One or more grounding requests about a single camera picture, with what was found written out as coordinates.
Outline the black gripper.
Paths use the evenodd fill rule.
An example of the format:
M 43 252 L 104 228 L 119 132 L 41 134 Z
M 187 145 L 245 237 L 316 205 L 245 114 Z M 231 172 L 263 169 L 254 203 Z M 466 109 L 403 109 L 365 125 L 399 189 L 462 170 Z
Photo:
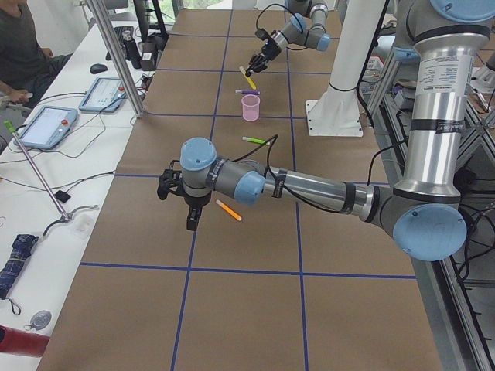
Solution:
M 274 60 L 279 55 L 279 45 L 272 37 L 268 37 L 259 54 L 254 54 L 248 64 L 245 75 L 260 73 L 268 67 L 268 61 Z
M 174 165 L 178 162 L 179 160 L 172 160 L 169 167 L 164 170 L 161 176 L 159 176 L 157 195 L 161 200 L 165 200 L 169 194 L 182 197 L 189 206 L 189 212 L 186 218 L 186 229 L 189 231 L 197 231 L 201 210 L 210 202 L 211 192 L 207 192 L 205 196 L 190 195 L 184 188 L 182 172 L 174 169 Z

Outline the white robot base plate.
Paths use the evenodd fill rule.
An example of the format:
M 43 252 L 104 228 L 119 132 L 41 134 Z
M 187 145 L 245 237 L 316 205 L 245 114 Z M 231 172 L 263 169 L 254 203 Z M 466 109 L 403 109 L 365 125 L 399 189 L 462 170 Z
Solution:
M 364 135 L 355 98 L 350 102 L 331 101 L 328 105 L 322 100 L 307 100 L 305 109 L 310 136 L 361 138 Z

